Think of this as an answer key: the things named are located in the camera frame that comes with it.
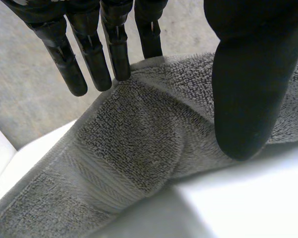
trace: black plastic finger segment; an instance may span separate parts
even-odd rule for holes
[[[101,1],[102,25],[112,67],[118,81],[125,81],[131,75],[124,23],[132,6],[133,1],[123,3]]]
[[[162,55],[158,20],[168,0],[136,0],[135,19],[145,59]]]
[[[107,68],[103,46],[97,34],[99,4],[86,12],[68,12],[67,17],[83,55],[92,81],[98,91],[111,88],[112,82]]]
[[[84,95],[87,84],[66,37],[65,18],[27,25],[43,41],[70,92],[75,96]]]

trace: floor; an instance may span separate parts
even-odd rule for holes
[[[214,51],[219,42],[206,22],[203,0],[169,1],[159,22],[165,55]],[[143,56],[133,12],[126,32],[130,62],[138,62]],[[101,27],[99,36],[104,44]],[[0,130],[16,149],[78,118],[99,95],[70,29],[68,38],[88,84],[80,98],[68,91],[41,40],[0,2]]]

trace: terry cloth texture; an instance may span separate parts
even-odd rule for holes
[[[132,66],[0,201],[0,238],[76,238],[167,181],[234,161],[214,133],[214,54]],[[298,66],[269,143],[298,141]]]

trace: towel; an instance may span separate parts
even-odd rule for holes
[[[84,237],[170,180],[237,163],[214,132],[214,54],[132,65],[0,201],[0,238]],[[268,143],[298,141],[298,65]]]

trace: black robotic finger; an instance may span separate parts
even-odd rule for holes
[[[212,74],[217,142],[246,160],[269,139],[296,67],[298,0],[204,0],[204,10],[221,40]]]
[[[64,17],[43,24],[27,24],[43,41],[70,92],[79,97],[87,92],[87,84],[66,37]]]
[[[101,1],[101,20],[115,77],[118,81],[130,78],[125,22],[133,1]]]
[[[135,20],[145,59],[161,56],[158,20],[168,0],[135,0]]]
[[[106,91],[112,82],[97,34],[99,2],[86,0],[85,4],[75,4],[75,1],[68,2],[67,17],[95,87],[98,91]]]
[[[69,90],[87,92],[87,84],[66,37],[66,5],[49,0],[1,0],[43,41]]]

